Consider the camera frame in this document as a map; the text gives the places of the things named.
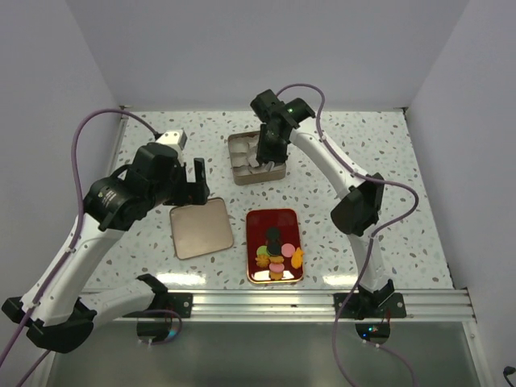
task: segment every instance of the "pink circular object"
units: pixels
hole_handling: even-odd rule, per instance
[[[270,264],[268,269],[273,273],[282,273],[285,270],[284,264]]]
[[[285,258],[290,258],[295,252],[296,248],[290,243],[285,243],[283,246],[281,246],[281,254]]]

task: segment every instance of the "table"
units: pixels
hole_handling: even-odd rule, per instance
[[[183,129],[191,178],[193,158],[204,157],[211,197],[227,204],[235,238],[232,248],[190,260],[174,256],[169,211],[160,206],[136,222],[105,256],[85,290],[115,288],[143,273],[156,275],[170,289],[257,290],[350,289],[356,265],[346,235],[330,219],[335,193],[299,149],[291,147],[287,176],[281,181],[237,186],[231,175],[227,137],[258,130],[251,111],[137,112],[158,131]],[[322,127],[345,152],[370,173],[413,186],[421,197],[417,212],[381,235],[385,265],[397,289],[453,289],[430,204],[401,111],[323,113]],[[136,149],[153,138],[129,120],[116,150],[114,168],[130,163]],[[411,205],[406,192],[385,187],[381,221]],[[298,214],[305,278],[291,285],[253,285],[246,274],[245,217],[248,211],[292,208]]]

